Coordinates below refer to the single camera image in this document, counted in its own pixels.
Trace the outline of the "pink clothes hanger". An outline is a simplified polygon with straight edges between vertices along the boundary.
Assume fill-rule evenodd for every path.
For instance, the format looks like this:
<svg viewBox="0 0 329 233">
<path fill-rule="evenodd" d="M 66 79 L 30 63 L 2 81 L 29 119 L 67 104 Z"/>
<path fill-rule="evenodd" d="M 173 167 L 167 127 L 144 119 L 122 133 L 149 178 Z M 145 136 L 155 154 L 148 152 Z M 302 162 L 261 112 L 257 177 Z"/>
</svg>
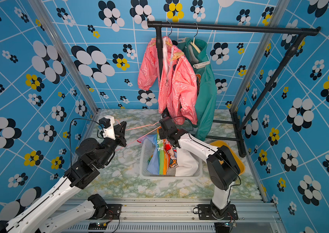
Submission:
<svg viewBox="0 0 329 233">
<path fill-rule="evenodd" d="M 139 126 L 139 127 L 134 127 L 134 128 L 127 129 L 127 133 L 131 132 L 131 139 L 127 143 L 126 147 L 119 148 L 116 151 L 118 152 L 120 150 L 127 149 L 129 146 L 136 143 L 137 140 L 142 139 L 144 136 L 147 136 L 152 132 L 155 132 L 159 127 L 160 127 L 160 124 L 157 121 L 153 124 L 147 124 L 147 125 L 144 125 L 144 126 Z"/>
</svg>

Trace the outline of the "white red cartoon jacket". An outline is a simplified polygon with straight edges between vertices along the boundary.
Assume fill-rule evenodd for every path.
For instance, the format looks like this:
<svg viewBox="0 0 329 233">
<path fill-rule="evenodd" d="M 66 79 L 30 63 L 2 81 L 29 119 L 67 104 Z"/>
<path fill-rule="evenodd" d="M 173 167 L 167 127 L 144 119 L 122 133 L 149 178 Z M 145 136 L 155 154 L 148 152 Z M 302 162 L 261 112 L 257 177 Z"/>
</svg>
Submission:
<svg viewBox="0 0 329 233">
<path fill-rule="evenodd" d="M 159 174 L 166 174 L 168 168 L 176 168 L 176 176 L 192 176 L 198 169 L 198 159 L 188 151 L 173 146 L 167 139 L 160 139 L 159 130 L 155 135 L 147 135 L 142 139 L 150 140 L 156 145 L 151 162 L 159 166 Z"/>
</svg>

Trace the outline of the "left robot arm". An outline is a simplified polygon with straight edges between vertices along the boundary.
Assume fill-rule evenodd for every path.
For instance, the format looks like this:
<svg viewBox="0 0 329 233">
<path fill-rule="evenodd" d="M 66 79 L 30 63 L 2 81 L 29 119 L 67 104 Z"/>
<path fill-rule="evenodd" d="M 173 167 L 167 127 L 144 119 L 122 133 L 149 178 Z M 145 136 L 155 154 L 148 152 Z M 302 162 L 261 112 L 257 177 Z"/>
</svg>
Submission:
<svg viewBox="0 0 329 233">
<path fill-rule="evenodd" d="M 38 188 L 28 198 L 10 204 L 12 211 L 0 219 L 0 233 L 61 233 L 76 223 L 87 219 L 111 221 L 114 213 L 98 194 L 91 195 L 77 207 L 53 215 L 66 201 L 86 188 L 115 156 L 118 146 L 126 147 L 127 123 L 114 125 L 111 116 L 103 117 L 97 124 L 102 127 L 103 141 L 87 138 L 76 149 L 78 160 L 70 166 L 58 182 L 44 195 Z"/>
</svg>

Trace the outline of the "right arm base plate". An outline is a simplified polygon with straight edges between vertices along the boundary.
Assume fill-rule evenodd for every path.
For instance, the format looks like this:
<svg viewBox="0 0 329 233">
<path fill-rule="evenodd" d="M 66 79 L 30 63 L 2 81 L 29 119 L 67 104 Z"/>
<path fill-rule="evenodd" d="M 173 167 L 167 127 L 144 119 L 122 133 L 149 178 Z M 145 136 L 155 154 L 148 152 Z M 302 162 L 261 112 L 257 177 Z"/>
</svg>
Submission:
<svg viewBox="0 0 329 233">
<path fill-rule="evenodd" d="M 223 209 L 218 209 L 212 204 L 199 204 L 197 207 L 200 220 L 238 220 L 238 213 L 234 204 L 227 205 Z"/>
</svg>

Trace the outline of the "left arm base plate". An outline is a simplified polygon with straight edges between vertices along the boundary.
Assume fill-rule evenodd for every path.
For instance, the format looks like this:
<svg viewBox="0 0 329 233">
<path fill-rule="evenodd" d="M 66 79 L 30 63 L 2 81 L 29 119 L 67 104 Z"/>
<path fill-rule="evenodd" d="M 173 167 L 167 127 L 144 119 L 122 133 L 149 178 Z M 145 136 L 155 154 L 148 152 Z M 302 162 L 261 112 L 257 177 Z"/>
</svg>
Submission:
<svg viewBox="0 0 329 233">
<path fill-rule="evenodd" d="M 121 204 L 106 204 L 94 206 L 94 213 L 90 219 L 118 220 L 122 212 Z"/>
</svg>

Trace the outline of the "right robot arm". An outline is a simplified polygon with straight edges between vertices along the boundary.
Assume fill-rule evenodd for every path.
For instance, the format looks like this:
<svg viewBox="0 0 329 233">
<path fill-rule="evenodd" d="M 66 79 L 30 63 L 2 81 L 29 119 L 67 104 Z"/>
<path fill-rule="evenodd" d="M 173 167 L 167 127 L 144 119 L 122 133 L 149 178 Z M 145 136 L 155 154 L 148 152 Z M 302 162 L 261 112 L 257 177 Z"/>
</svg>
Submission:
<svg viewBox="0 0 329 233">
<path fill-rule="evenodd" d="M 214 184 L 214 195 L 211 200 L 213 216 L 222 219 L 230 205 L 230 194 L 235 183 L 241 183 L 240 174 L 244 164 L 227 145 L 219 147 L 207 144 L 184 129 L 178 129 L 171 118 L 160 121 L 159 135 L 166 139 L 172 148 L 164 150 L 177 159 L 176 176 L 192 176 L 197 171 L 197 159 L 206 163 L 211 182 Z"/>
</svg>

